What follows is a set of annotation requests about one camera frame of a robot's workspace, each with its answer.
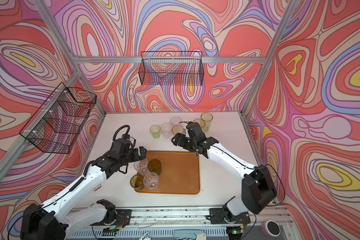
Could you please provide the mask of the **clear faceted glass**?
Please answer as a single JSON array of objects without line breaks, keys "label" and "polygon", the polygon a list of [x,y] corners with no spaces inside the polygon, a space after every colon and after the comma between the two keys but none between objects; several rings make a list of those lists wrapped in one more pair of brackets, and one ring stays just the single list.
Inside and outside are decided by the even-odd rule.
[{"label": "clear faceted glass", "polygon": [[149,161],[147,159],[134,162],[134,168],[139,175],[145,176],[150,173],[148,168]]}]

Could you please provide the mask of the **short amber textured glass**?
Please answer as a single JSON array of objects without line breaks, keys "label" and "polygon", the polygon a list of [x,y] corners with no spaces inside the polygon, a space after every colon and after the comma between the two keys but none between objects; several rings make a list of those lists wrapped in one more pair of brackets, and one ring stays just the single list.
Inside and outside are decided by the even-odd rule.
[{"label": "short amber textured glass", "polygon": [[140,174],[136,174],[131,177],[130,185],[134,190],[141,190],[144,186],[144,177]]}]

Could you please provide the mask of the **tall olive textured glass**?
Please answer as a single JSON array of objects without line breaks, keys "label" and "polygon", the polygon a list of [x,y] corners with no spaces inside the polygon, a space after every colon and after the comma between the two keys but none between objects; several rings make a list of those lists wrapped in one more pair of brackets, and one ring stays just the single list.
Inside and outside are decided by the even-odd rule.
[{"label": "tall olive textured glass", "polygon": [[160,160],[158,159],[153,159],[150,160],[148,163],[148,169],[151,173],[155,173],[158,176],[161,174],[162,172],[162,163]]}]

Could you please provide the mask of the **brown plastic tray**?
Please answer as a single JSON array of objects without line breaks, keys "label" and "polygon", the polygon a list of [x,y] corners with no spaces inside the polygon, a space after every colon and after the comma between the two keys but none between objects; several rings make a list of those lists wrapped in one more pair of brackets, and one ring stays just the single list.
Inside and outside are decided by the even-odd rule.
[{"label": "brown plastic tray", "polygon": [[199,156],[190,152],[148,151],[147,160],[161,161],[159,187],[137,190],[146,194],[197,195],[200,190]]}]

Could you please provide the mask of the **clear glass back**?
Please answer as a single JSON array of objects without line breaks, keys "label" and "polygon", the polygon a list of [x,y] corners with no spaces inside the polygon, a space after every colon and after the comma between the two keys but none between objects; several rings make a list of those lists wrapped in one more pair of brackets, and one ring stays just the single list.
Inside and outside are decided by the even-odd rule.
[{"label": "clear glass back", "polygon": [[143,183],[148,190],[156,190],[160,185],[159,176],[156,173],[148,173],[144,176]]}]

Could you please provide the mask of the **pale green glass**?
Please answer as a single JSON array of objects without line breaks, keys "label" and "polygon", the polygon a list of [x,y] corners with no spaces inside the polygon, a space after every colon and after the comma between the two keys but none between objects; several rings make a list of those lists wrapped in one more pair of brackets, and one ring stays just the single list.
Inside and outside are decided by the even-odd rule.
[{"label": "pale green glass", "polygon": [[158,139],[161,136],[161,127],[159,125],[153,125],[150,127],[150,133],[154,139]]}]

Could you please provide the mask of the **tall clear glass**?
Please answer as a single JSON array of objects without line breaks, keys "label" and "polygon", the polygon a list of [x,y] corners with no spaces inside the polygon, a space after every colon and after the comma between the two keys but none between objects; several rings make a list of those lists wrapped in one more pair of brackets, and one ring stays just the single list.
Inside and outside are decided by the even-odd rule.
[{"label": "tall clear glass", "polygon": [[161,128],[161,135],[165,139],[171,139],[173,137],[172,128],[173,126],[170,123],[164,123],[160,126]]}]

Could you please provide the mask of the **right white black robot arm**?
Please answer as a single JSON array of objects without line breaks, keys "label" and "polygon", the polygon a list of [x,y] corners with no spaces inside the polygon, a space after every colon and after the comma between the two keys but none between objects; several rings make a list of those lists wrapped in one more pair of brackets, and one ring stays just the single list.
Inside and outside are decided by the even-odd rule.
[{"label": "right white black robot arm", "polygon": [[203,155],[241,181],[241,195],[229,199],[219,210],[219,214],[210,209],[210,221],[235,223],[238,217],[251,212],[259,214],[277,196],[277,190],[269,169],[258,167],[240,159],[213,137],[206,137],[201,126],[196,122],[187,122],[186,134],[177,133],[172,137],[174,146],[179,146],[191,153]]}]

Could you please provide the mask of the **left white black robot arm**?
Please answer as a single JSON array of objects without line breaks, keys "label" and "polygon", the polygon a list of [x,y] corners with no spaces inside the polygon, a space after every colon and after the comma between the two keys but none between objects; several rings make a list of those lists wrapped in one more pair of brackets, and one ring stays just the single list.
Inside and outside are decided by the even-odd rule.
[{"label": "left white black robot arm", "polygon": [[129,136],[113,140],[111,149],[94,161],[87,163],[83,174],[40,205],[29,205],[22,217],[20,238],[22,240],[65,240],[73,233],[99,223],[111,225],[117,218],[116,206],[101,199],[92,206],[70,214],[96,186],[109,179],[121,167],[144,160],[147,150],[135,147]]}]

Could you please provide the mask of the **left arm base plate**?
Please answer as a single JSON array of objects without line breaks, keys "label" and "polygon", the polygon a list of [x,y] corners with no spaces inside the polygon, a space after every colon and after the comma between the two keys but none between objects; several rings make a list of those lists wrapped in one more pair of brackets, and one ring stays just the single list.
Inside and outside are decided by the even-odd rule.
[{"label": "left arm base plate", "polygon": [[92,226],[116,226],[125,227],[130,224],[132,210],[131,209],[116,209],[112,214],[106,214],[103,221],[92,224]]}]

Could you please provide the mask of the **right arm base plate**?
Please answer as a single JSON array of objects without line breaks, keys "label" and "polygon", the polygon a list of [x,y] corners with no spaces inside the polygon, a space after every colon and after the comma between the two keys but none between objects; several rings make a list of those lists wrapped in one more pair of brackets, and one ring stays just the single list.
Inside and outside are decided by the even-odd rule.
[{"label": "right arm base plate", "polygon": [[250,216],[247,212],[234,216],[228,210],[223,208],[210,208],[209,215],[206,216],[206,220],[210,221],[213,225],[241,224],[246,226],[251,222]]}]

